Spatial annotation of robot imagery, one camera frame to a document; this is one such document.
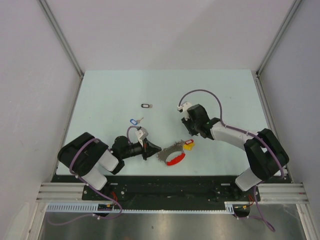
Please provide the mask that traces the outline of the blue tag key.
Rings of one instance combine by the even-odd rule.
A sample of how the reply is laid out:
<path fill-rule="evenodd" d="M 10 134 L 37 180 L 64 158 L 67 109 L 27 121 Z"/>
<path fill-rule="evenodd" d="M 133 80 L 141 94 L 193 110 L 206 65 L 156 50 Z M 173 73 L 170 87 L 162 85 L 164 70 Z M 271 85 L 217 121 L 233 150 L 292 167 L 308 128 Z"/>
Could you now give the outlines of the blue tag key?
<path fill-rule="evenodd" d="M 142 118 L 140 118 L 140 119 L 130 119 L 130 123 L 132 124 L 132 125 L 134 125 L 134 126 L 137 126 L 137 125 L 139 125 L 140 124 L 140 122 L 143 120 L 144 118 L 142 117 Z"/>

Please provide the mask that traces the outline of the metal keyring holder red handle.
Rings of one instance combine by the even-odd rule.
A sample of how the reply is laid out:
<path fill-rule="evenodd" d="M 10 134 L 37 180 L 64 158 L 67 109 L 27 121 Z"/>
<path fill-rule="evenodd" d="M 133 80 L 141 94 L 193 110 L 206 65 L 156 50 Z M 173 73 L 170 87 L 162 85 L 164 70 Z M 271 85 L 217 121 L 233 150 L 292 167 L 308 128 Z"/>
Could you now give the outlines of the metal keyring holder red handle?
<path fill-rule="evenodd" d="M 180 163 L 186 156 L 184 151 L 185 142 L 183 140 L 177 141 L 169 147 L 163 148 L 157 153 L 156 157 L 160 162 L 165 163 L 166 166 L 174 166 Z"/>

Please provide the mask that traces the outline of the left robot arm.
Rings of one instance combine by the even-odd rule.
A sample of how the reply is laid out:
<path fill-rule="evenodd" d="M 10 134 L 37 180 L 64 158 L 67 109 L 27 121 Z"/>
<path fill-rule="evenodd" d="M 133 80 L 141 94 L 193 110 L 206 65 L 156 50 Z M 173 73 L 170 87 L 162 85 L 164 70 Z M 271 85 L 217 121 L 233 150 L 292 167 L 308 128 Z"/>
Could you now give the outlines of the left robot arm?
<path fill-rule="evenodd" d="M 106 143 L 84 132 L 64 147 L 57 154 L 57 159 L 69 168 L 69 172 L 93 187 L 93 194 L 100 200 L 110 196 L 111 188 L 107 178 L 100 173 L 100 165 L 113 175 L 125 166 L 125 159 L 140 155 L 143 160 L 162 151 L 162 148 L 147 139 L 147 133 L 137 131 L 138 142 L 130 143 L 128 137 L 118 136 L 109 147 Z"/>

